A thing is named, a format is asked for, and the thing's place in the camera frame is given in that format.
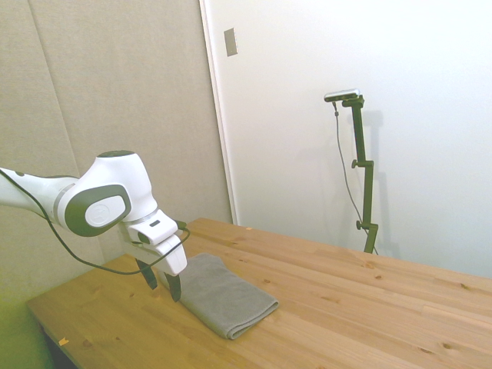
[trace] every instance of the gray towel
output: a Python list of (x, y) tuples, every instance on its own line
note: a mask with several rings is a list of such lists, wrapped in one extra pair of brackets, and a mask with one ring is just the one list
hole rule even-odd
[[(181, 303), (223, 338), (238, 338), (278, 307), (276, 298), (230, 272), (214, 255), (188, 259), (179, 275)], [(164, 273), (159, 277), (168, 288)]]

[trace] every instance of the white wall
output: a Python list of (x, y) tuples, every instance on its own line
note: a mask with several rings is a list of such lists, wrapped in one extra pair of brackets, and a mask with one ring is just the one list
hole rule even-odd
[(238, 223), (364, 248), (323, 101), (359, 88), (380, 254), (492, 277), (490, 4), (203, 0)]

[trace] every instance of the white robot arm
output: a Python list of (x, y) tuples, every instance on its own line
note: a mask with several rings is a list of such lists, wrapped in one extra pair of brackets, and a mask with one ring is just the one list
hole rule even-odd
[[(175, 234), (178, 225), (158, 208), (144, 164), (137, 154), (105, 152), (80, 179), (41, 178), (8, 169), (2, 171), (36, 198), (52, 223), (75, 234), (93, 237), (119, 224), (127, 241), (124, 250), (137, 259), (140, 268), (167, 255), (155, 267), (165, 273), (173, 299), (179, 299), (178, 275), (187, 261), (181, 240)], [(0, 204), (45, 217), (40, 207), (5, 176), (0, 176)], [(142, 273), (149, 286), (155, 288), (157, 282), (150, 268)]]

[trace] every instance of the wooden table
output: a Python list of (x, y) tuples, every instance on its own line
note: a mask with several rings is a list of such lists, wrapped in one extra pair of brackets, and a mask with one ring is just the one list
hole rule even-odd
[(188, 257), (217, 255), (280, 301), (235, 341), (140, 274), (89, 271), (28, 306), (83, 368), (492, 368), (491, 279), (207, 219), (189, 228)]

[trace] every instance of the light switch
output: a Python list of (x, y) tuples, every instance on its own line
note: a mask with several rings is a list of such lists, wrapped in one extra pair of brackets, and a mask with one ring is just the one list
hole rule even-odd
[(224, 31), (225, 49), (228, 52), (228, 56), (236, 55), (238, 53), (238, 46), (236, 44), (236, 33), (234, 29), (228, 29)]

